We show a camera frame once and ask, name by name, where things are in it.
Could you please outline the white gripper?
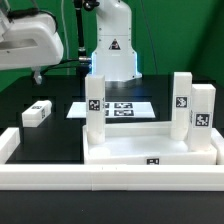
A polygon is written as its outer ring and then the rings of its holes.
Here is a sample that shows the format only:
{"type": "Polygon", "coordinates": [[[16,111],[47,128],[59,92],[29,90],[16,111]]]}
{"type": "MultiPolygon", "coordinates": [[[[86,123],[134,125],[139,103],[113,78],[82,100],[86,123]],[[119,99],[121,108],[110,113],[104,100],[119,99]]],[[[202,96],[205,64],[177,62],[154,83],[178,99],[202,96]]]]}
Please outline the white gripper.
{"type": "Polygon", "coordinates": [[[39,14],[13,21],[0,18],[0,70],[32,68],[35,82],[41,84],[39,66],[59,63],[63,53],[51,16],[39,14]]]}

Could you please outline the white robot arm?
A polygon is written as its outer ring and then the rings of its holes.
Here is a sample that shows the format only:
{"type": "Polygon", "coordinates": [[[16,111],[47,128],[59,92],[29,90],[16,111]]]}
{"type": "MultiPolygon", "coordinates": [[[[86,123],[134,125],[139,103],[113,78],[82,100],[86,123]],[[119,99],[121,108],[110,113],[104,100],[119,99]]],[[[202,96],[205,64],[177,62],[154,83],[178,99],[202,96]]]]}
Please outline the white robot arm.
{"type": "MultiPolygon", "coordinates": [[[[93,75],[103,75],[109,86],[123,87],[139,80],[137,53],[132,48],[132,12],[122,0],[73,0],[78,30],[78,61],[93,75]],[[96,12],[97,47],[88,56],[84,45],[82,12],[96,12]]],[[[54,15],[34,6],[11,10],[0,0],[0,70],[30,68],[40,84],[47,65],[64,63],[68,44],[62,42],[54,15]]]]}

